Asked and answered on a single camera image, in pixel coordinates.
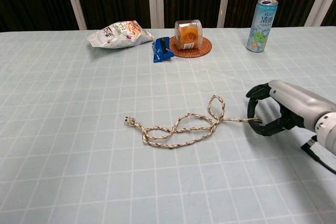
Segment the woven coaster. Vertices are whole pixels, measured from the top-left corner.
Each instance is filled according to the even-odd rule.
[[[175,46],[175,37],[169,39],[170,50],[173,51],[175,56],[182,58],[197,58],[206,55],[212,49],[210,40],[203,37],[202,45],[199,48],[178,50]]]

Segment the plastic container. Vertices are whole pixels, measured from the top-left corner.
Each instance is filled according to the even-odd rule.
[[[178,50],[198,48],[202,41],[202,24],[198,19],[175,22],[175,45]]]

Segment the beverage can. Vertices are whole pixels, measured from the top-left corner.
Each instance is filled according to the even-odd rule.
[[[276,0],[258,0],[246,48],[263,52],[278,8]]]

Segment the cable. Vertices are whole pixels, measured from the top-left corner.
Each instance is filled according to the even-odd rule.
[[[326,168],[327,170],[329,170],[330,172],[334,173],[336,175],[336,170],[334,170],[333,168],[331,168],[329,165],[327,165],[325,162],[323,162],[320,157],[318,155],[315,154],[315,152],[313,152],[310,147],[312,147],[315,142],[317,142],[317,136],[313,136],[308,142],[306,142],[305,144],[303,144],[301,146],[301,149],[306,152],[313,160],[315,160],[316,162],[318,162],[320,165],[322,165],[324,168]]]

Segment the blue wrapper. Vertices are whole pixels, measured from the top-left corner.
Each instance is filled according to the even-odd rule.
[[[174,53],[169,47],[169,37],[156,39],[153,44],[154,62],[168,60],[174,56]]]

